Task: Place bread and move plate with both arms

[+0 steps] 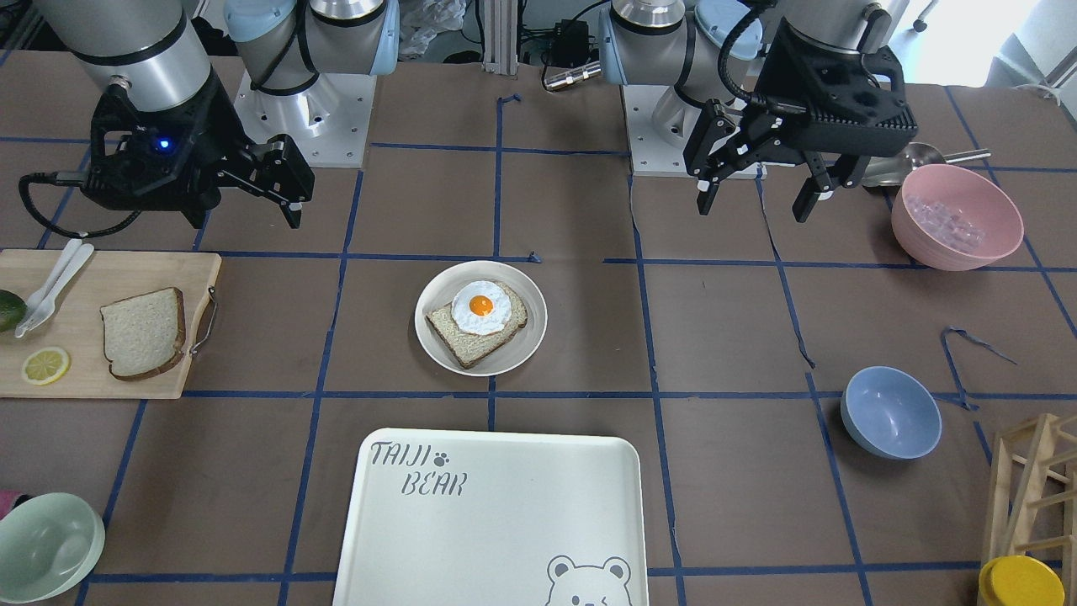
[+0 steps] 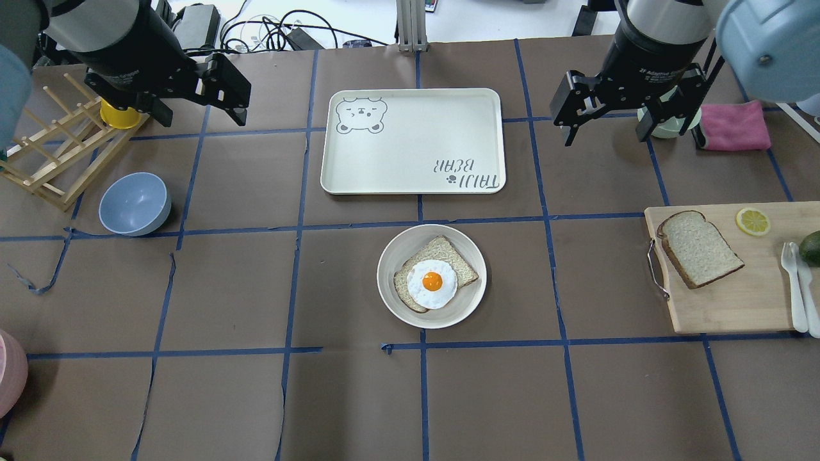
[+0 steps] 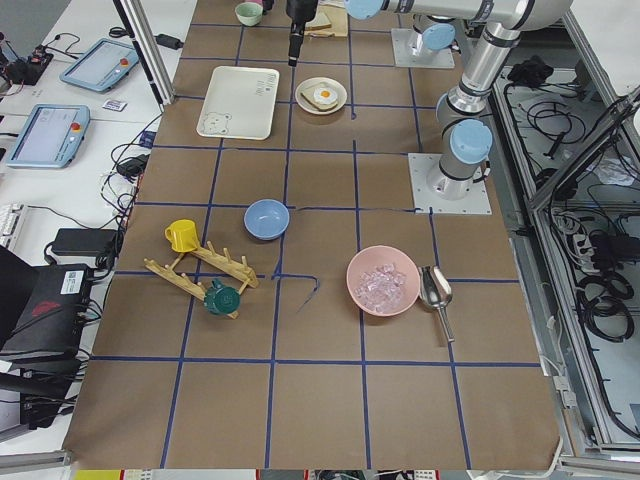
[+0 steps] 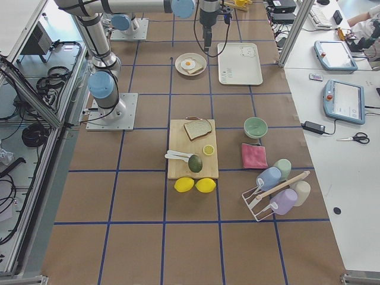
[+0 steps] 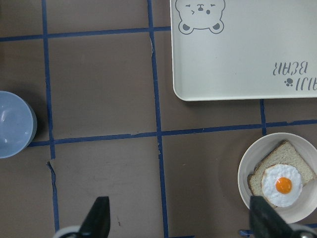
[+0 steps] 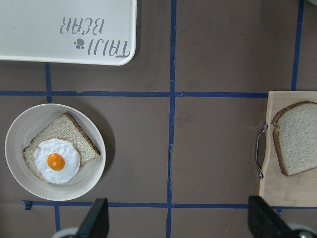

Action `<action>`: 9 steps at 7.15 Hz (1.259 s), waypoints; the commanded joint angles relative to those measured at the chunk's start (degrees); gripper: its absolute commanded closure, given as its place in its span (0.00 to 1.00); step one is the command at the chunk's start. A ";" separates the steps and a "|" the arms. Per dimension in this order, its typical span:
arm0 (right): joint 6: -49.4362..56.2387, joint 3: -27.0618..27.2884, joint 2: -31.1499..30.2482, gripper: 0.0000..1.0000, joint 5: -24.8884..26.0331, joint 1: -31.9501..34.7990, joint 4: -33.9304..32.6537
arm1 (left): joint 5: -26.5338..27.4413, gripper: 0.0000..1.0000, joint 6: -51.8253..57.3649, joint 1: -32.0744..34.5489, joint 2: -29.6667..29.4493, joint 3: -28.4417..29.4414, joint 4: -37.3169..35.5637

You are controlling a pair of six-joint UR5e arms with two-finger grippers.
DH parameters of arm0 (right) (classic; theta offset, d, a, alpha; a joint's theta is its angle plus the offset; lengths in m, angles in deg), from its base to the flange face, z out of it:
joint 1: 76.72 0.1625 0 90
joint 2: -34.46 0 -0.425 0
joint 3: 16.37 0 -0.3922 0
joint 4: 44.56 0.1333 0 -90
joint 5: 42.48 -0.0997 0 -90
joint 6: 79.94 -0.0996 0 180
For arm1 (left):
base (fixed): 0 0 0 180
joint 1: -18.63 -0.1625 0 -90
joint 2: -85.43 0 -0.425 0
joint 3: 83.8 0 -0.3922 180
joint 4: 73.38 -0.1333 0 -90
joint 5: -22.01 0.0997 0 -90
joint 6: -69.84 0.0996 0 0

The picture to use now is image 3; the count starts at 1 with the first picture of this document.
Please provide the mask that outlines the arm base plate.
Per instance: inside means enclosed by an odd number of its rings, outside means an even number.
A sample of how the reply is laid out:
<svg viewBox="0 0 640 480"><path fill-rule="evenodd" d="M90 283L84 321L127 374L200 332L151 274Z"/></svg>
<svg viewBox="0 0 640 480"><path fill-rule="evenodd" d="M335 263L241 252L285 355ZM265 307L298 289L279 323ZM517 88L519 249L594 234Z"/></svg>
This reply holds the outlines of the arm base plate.
<svg viewBox="0 0 640 480"><path fill-rule="evenodd" d="M452 180L440 169L440 154L410 153L408 166L414 210L421 214L491 215L482 168L466 180Z"/></svg>
<svg viewBox="0 0 640 480"><path fill-rule="evenodd" d="M397 67L453 69L455 66L451 52L455 39L452 25L433 25L422 33L394 28L391 37Z"/></svg>

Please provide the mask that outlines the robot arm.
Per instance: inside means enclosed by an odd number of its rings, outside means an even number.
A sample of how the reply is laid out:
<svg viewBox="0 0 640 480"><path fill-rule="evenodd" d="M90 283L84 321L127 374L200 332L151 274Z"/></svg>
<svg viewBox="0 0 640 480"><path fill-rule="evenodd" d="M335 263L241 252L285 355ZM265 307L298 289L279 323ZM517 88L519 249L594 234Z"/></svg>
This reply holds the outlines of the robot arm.
<svg viewBox="0 0 640 480"><path fill-rule="evenodd" d="M415 14L410 40L411 55L416 60L426 60L429 56L449 49L455 36L456 29L452 18Z"/></svg>
<svg viewBox="0 0 640 480"><path fill-rule="evenodd" d="M445 200L464 198L493 143L490 129L477 116L486 107L505 61L523 31L545 28L567 13L570 1L347 1L348 14L365 20L381 11L447 17L486 23L456 87L439 100L443 153L427 175L427 186Z"/></svg>

